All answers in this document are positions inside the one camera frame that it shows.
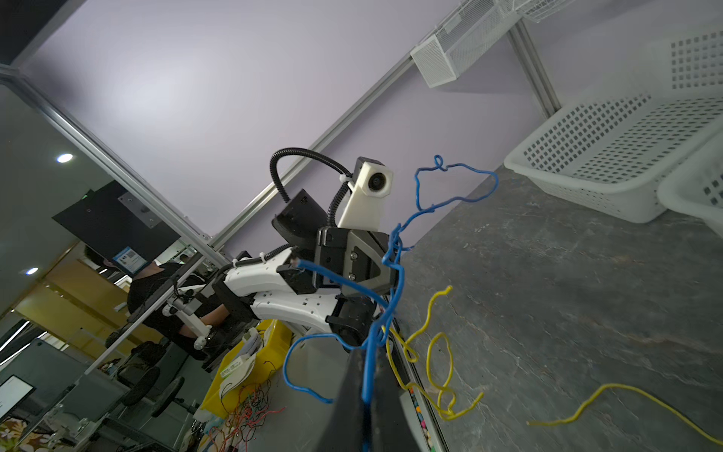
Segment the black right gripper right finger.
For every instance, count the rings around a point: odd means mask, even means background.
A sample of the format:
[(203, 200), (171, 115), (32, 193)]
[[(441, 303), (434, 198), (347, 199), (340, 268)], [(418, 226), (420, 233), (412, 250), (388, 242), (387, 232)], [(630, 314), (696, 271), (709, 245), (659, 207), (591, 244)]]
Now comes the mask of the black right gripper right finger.
[(400, 388), (389, 363), (378, 356), (372, 398), (372, 450), (419, 451), (400, 401)]

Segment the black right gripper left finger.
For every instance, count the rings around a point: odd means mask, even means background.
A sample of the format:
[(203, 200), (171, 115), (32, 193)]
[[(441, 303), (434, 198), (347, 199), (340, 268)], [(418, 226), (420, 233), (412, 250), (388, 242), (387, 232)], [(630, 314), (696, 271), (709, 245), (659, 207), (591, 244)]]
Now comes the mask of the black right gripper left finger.
[(316, 451), (363, 451), (365, 445), (365, 404), (362, 400), (363, 365), (361, 350), (350, 353), (348, 367), (333, 402), (333, 413), (316, 445)]

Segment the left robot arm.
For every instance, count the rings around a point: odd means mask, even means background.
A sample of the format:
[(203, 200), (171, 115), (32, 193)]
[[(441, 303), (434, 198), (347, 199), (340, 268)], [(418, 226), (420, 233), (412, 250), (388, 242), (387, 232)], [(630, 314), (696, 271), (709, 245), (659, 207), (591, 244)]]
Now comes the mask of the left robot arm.
[[(305, 190), (289, 195), (278, 171), (288, 156), (314, 160), (338, 173), (341, 186), (328, 208)], [(269, 172), (284, 200), (272, 225), (285, 243), (224, 267), (212, 282), (214, 293), (245, 321), (280, 320), (361, 346), (400, 280), (398, 271), (383, 262), (392, 254), (391, 237), (380, 229), (393, 172), (366, 157), (350, 170), (296, 147), (275, 152)]]

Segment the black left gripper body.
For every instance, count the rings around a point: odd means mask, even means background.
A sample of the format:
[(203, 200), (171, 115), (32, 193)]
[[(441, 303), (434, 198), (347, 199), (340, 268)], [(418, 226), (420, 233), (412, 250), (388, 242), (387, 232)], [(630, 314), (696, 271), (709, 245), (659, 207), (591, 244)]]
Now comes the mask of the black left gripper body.
[(314, 263), (378, 295), (397, 284), (398, 272), (382, 264), (389, 235), (327, 226), (317, 233)]

